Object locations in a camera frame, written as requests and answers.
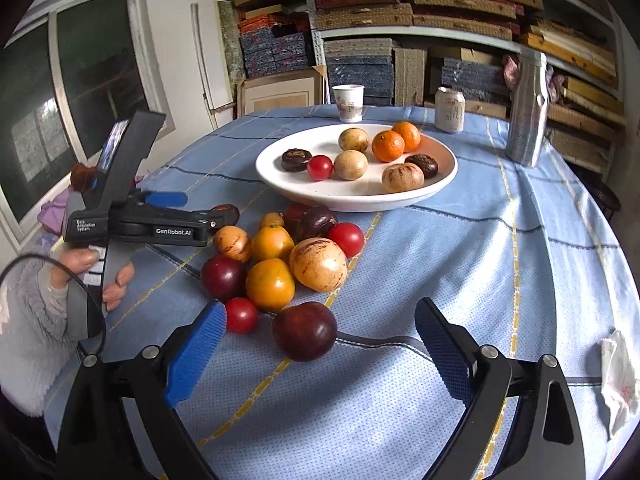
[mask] hand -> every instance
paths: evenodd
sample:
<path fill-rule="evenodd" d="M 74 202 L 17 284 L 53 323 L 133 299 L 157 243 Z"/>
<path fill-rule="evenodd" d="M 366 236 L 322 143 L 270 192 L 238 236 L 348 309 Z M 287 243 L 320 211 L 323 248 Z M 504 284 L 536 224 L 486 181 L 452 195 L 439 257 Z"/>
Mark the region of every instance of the hand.
<path fill-rule="evenodd" d="M 91 249 L 71 249 L 60 256 L 60 263 L 67 266 L 72 272 L 81 274 L 91 269 L 99 258 L 100 254 Z M 102 300 L 106 304 L 108 312 L 118 307 L 127 291 L 127 283 L 133 279 L 134 274 L 133 264 L 129 262 L 116 274 L 116 282 L 102 290 Z M 65 288 L 70 279 L 71 277 L 64 270 L 58 267 L 51 269 L 51 286 L 53 288 Z"/>

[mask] screw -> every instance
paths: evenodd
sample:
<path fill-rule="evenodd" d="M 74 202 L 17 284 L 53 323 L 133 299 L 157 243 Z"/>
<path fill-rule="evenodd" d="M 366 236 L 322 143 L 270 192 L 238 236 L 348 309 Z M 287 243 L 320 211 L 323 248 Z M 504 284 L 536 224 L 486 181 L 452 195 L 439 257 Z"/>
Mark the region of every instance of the screw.
<path fill-rule="evenodd" d="M 95 355 L 93 355 L 93 354 L 88 355 L 87 357 L 85 357 L 85 358 L 82 360 L 82 364 L 83 364 L 84 366 L 86 366 L 87 368 L 91 368 L 91 367 L 92 367 L 92 366 L 94 366 L 97 362 L 98 362 L 98 358 L 97 358 Z"/>
<path fill-rule="evenodd" d="M 558 366 L 558 359 L 553 357 L 551 354 L 546 354 L 545 356 L 543 356 L 542 362 L 549 368 L 555 368 L 556 366 Z"/>
<path fill-rule="evenodd" d="M 151 345 L 146 347 L 142 351 L 142 357 L 145 359 L 155 359 L 156 357 L 158 357 L 159 353 L 160 353 L 160 349 L 155 345 Z"/>
<path fill-rule="evenodd" d="M 495 359 L 498 357 L 498 350 L 495 346 L 491 346 L 491 345 L 484 345 L 480 351 L 482 352 L 482 355 L 484 357 L 487 357 L 489 359 Z"/>

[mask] table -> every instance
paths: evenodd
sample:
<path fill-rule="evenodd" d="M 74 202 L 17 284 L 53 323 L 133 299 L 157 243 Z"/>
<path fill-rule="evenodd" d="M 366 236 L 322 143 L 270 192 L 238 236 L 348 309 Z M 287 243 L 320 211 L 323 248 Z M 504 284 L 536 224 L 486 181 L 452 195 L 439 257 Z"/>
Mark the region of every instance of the table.
<path fill-rule="evenodd" d="M 338 215 L 366 232 L 362 254 L 341 290 L 300 287 L 294 298 L 333 309 L 340 338 L 324 358 L 283 360 L 267 316 L 252 335 L 225 335 L 193 397 L 177 408 L 201 452 L 223 479 L 421 479 L 463 413 L 415 331 L 415 304 L 430 296 L 479 344 L 526 360 L 558 357 L 580 420 L 587 478 L 599 478 L 638 420 L 608 440 L 598 341 L 621 328 L 640 351 L 638 293 L 602 213 L 547 142 L 534 169 L 508 160 L 504 121 L 468 114 L 465 131 L 448 135 L 434 129 L 426 108 L 367 107 L 364 120 L 415 123 L 453 150 L 458 176 L 415 206 Z M 186 190 L 190 210 L 233 203 L 239 226 L 253 235 L 265 213 L 288 204 L 258 179 L 257 155 L 283 136 L 337 122 L 331 106 L 253 113 L 198 140 L 144 187 Z M 190 323 L 207 301 L 198 270 L 213 254 L 211 246 L 138 251 L 136 278 L 108 317 L 104 358 L 133 357 Z M 70 362 L 47 397 L 55 442 L 76 368 Z M 515 405 L 506 403 L 481 465 L 485 475 Z M 127 409 L 145 463 L 159 476 L 139 415 L 132 403 Z"/>

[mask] person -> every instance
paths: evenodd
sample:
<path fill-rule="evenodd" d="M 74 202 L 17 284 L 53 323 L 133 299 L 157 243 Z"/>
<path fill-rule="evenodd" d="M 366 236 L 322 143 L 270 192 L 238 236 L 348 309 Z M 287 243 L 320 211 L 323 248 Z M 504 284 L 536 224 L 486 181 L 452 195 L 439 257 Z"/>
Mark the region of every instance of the person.
<path fill-rule="evenodd" d="M 42 248 L 32 252 L 45 253 Z M 69 249 L 60 240 L 50 254 L 80 274 L 98 262 L 97 251 Z M 116 309 L 134 276 L 128 263 L 104 288 L 107 311 Z M 47 391 L 76 349 L 66 334 L 66 294 L 70 276 L 59 267 L 29 259 L 0 286 L 0 388 L 21 412 L 41 416 Z"/>

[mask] black cable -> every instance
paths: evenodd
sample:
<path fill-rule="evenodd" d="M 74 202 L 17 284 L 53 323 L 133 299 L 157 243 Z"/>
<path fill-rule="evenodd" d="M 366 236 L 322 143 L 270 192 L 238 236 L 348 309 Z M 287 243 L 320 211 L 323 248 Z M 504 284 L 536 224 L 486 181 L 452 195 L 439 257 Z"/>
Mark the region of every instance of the black cable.
<path fill-rule="evenodd" d="M 37 253 L 24 253 L 24 254 L 21 254 L 20 256 L 18 256 L 17 258 L 14 258 L 5 267 L 5 269 L 2 271 L 2 273 L 0 273 L 0 286 L 2 286 L 2 284 L 4 283 L 4 280 L 8 276 L 9 272 L 11 272 L 11 270 L 17 264 L 19 264 L 20 262 L 22 262 L 24 260 L 29 260 L 30 258 L 35 258 L 37 260 L 43 260 L 45 262 L 48 262 L 48 263 L 56 266 L 59 269 L 64 270 L 65 273 L 67 273 L 78 285 L 80 285 L 80 287 L 82 287 L 82 290 L 85 291 L 87 296 L 89 298 L 91 298 L 92 303 L 94 304 L 94 306 L 98 310 L 98 313 L 100 314 L 100 316 L 99 316 L 99 319 L 100 319 L 100 322 L 101 322 L 101 327 L 100 327 L 100 345 L 98 346 L 98 349 L 95 351 L 96 355 L 100 355 L 100 353 L 102 352 L 102 348 L 104 348 L 104 343 L 105 343 L 105 341 L 107 339 L 107 322 L 104 320 L 104 316 L 102 315 L 102 306 L 100 304 L 98 304 L 98 302 L 95 300 L 95 298 L 89 293 L 89 289 L 82 282 L 82 280 L 78 277 L 78 275 L 76 273 L 74 273 L 71 269 L 69 269 L 67 266 L 61 264 L 59 261 L 53 259 L 51 256 L 46 256 L 44 254 L 37 254 Z M 79 342 L 79 341 L 78 341 L 77 350 L 82 354 L 82 357 L 86 357 L 88 355 L 88 353 L 89 353 L 89 352 L 86 351 L 84 346 L 82 346 L 82 343 Z"/>

